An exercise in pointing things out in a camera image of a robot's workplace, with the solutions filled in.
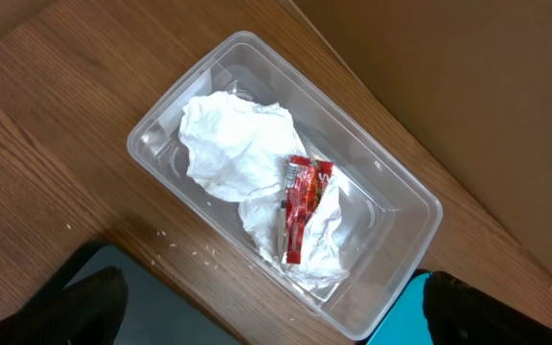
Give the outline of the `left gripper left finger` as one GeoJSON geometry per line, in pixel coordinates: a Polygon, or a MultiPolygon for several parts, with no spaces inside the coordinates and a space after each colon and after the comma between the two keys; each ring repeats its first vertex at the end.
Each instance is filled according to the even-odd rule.
{"type": "Polygon", "coordinates": [[[0,344],[112,344],[125,318],[128,285],[109,266],[0,321],[0,344]]]}

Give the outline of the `red sauce packet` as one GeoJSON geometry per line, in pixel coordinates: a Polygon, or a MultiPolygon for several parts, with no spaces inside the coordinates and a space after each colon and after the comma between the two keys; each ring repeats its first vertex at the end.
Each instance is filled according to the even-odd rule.
{"type": "Polygon", "coordinates": [[[325,194],[333,174],[334,163],[292,155],[285,176],[284,232],[281,243],[282,262],[299,265],[307,223],[325,194]]]}

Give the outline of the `white napkin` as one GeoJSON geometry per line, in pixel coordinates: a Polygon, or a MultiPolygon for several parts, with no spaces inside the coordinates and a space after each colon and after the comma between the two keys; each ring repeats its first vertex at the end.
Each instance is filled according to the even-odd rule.
{"type": "Polygon", "coordinates": [[[283,189],[276,194],[244,201],[239,206],[243,228],[255,243],[260,258],[305,290],[340,283],[349,271],[341,263],[340,249],[334,239],[334,232],[342,221],[334,167],[327,190],[306,225],[300,264],[282,262],[284,188],[285,180],[283,189]]]}
{"type": "Polygon", "coordinates": [[[228,202],[280,192],[287,160],[307,154],[287,109],[224,91],[191,98],[178,137],[189,154],[186,174],[228,202]]]}

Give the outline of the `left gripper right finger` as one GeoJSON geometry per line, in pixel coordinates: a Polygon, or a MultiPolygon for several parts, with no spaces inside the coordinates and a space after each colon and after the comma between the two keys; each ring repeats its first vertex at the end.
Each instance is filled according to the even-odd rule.
{"type": "Polygon", "coordinates": [[[552,329],[446,272],[426,278],[423,312],[435,344],[552,345],[552,329]]]}

